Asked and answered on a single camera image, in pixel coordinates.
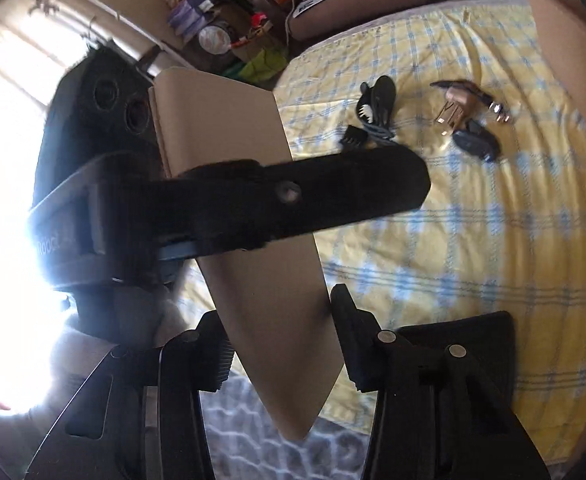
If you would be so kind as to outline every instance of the yellow plaid bedsheet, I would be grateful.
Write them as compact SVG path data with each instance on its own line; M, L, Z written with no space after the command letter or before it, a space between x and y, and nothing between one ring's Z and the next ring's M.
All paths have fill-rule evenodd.
M317 233L329 286L346 283L383 328L496 310L516 320L514 409L548 463L586 423L586 130L542 60L526 4L475 5L394 20L293 60L275 91L294 157L337 150L362 81L383 74L398 97L399 142L422 155L433 187L419 211ZM487 123L503 158L483 164L433 127L467 78L508 103ZM192 322L212 308L194 266L183 294ZM375 397L342 372L323 416L370 431Z

